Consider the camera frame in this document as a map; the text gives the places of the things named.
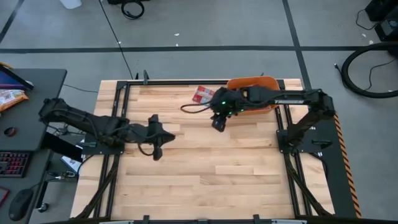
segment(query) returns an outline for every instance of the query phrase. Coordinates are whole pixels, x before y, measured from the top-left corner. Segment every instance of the orange hazard stripe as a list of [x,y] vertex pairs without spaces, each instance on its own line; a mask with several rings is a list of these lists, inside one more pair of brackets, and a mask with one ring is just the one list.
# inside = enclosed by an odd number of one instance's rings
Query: orange hazard stripe
[[338,139],[339,139],[339,142],[340,142],[341,154],[343,155],[343,161],[345,163],[345,169],[346,169],[346,173],[347,173],[349,189],[351,191],[351,196],[352,196],[353,202],[354,202],[354,208],[356,210],[356,216],[357,216],[357,218],[362,218],[361,209],[359,208],[358,198],[356,196],[356,191],[355,191],[352,171],[351,171],[351,168],[349,166],[346,146],[345,146],[344,140],[343,140],[343,132],[341,131],[340,122],[338,120],[338,115],[337,114],[335,114],[334,119],[335,119]]

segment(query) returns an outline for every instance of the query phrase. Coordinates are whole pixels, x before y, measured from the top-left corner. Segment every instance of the snack package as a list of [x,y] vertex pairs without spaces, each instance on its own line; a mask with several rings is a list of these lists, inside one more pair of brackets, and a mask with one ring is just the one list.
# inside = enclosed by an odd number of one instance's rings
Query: snack package
[[28,99],[23,90],[0,90],[0,113]]
[[207,103],[212,99],[214,94],[215,91],[205,88],[204,86],[198,86],[193,94],[192,100],[197,103]]

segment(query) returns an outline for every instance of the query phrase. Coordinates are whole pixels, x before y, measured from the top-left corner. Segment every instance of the black desk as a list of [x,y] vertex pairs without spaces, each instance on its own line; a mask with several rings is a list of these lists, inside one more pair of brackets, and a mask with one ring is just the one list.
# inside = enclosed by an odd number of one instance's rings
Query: black desk
[[[56,98],[59,96],[67,73],[66,70],[61,69],[15,69],[14,71],[20,77],[31,81],[35,87],[27,93],[29,101],[23,101],[15,105],[15,107],[5,111],[0,117],[0,150],[20,149],[22,151],[36,151],[23,179],[0,178],[0,186],[10,190],[8,198],[0,207],[1,224],[29,222],[43,184],[34,188],[34,198],[29,205],[27,215],[23,219],[18,222],[11,221],[8,217],[9,206],[16,193],[43,182],[45,178],[45,171],[52,152],[48,149],[39,150],[47,127],[39,122],[38,112],[43,105],[44,98]],[[4,128],[10,126],[18,129],[18,134],[12,137],[12,140],[2,134]]]

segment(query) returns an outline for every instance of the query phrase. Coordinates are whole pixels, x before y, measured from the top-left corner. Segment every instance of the white label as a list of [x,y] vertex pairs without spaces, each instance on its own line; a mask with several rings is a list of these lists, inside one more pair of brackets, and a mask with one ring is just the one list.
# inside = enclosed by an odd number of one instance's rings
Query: white label
[[303,104],[303,100],[275,100],[275,104]]

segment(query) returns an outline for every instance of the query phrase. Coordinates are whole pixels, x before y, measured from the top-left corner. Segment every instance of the computer mouse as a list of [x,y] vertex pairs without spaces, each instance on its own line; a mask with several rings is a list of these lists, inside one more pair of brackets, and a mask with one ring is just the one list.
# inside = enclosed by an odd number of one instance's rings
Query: computer mouse
[[30,201],[33,197],[32,189],[24,189],[12,199],[8,215],[12,221],[19,221],[25,217]]

